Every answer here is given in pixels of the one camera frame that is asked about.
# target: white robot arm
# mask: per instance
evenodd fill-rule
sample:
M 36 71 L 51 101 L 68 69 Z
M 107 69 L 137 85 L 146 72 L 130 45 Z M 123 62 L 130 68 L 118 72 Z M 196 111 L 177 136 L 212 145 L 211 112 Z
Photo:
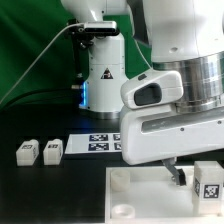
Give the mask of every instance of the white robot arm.
M 167 165 L 169 158 L 224 148 L 224 0 L 62 3 L 80 22 L 129 11 L 134 38 L 152 47 L 153 69 L 121 88 L 127 163 L 163 160 Z M 140 5 L 144 24 L 136 19 Z M 136 34 L 140 24 L 140 30 L 146 25 L 147 37 Z
M 63 6 L 81 23 L 96 27 L 113 23 L 103 23 L 103 16 L 127 14 L 125 0 L 61 0 Z M 84 114 L 100 118 L 119 118 L 123 102 L 120 89 L 127 81 L 125 75 L 124 38 L 100 36 L 92 40 L 89 47 L 89 77 L 84 83 L 84 100 L 80 110 Z

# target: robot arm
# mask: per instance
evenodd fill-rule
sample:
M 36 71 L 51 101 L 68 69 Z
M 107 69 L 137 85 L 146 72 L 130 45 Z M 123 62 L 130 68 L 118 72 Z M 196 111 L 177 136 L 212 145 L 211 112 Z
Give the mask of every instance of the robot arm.
M 121 121 L 124 160 L 139 164 L 224 148 L 224 129 L 217 126 L 224 122 L 224 0 L 143 0 L 143 6 L 153 68 L 179 72 L 184 91 L 162 104 L 164 95 L 159 101 L 143 91 L 158 81 L 162 87 L 162 79 L 146 74 L 145 81 L 136 84 L 134 78 L 122 86 L 129 108 Z M 139 90 L 145 105 L 138 105 Z
M 126 0 L 61 0 L 79 22 L 103 21 L 103 16 L 127 14 Z

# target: small white cube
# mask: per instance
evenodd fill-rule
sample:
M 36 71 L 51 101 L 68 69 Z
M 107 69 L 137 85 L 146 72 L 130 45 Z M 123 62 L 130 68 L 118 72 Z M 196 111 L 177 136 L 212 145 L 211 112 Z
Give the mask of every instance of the small white cube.
M 39 142 L 37 140 L 24 141 L 16 151 L 18 166 L 32 166 L 39 155 Z
M 192 202 L 197 215 L 221 213 L 223 182 L 224 170 L 217 162 L 195 162 Z
M 62 141 L 59 139 L 48 141 L 44 149 L 44 165 L 59 165 L 62 155 Z

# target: white platform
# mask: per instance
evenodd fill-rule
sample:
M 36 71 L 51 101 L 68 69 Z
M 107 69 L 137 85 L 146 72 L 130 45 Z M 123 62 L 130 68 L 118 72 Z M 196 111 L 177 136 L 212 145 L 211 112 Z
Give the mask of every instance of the white platform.
M 130 173 L 130 187 L 123 192 L 111 189 L 111 172 Z M 224 223 L 224 217 L 195 217 L 192 204 L 193 167 L 183 167 L 188 186 L 180 187 L 171 180 L 165 167 L 107 168 L 105 222 L 112 223 Z M 130 205 L 135 218 L 112 218 L 117 205 Z

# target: black tabletop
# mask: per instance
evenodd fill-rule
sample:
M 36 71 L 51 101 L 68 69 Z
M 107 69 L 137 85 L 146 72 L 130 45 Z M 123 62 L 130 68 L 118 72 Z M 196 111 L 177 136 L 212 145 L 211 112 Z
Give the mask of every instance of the black tabletop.
M 0 223 L 104 223 L 106 168 L 128 166 L 121 153 L 63 155 L 59 166 L 43 163 L 49 140 L 59 138 L 66 146 L 69 134 L 96 132 L 119 132 L 119 120 L 82 116 L 72 105 L 23 105 L 1 113 Z M 33 166 L 17 167 L 16 150 L 31 139 L 40 142 L 40 155 Z M 204 158 L 223 161 L 224 153 L 180 163 Z

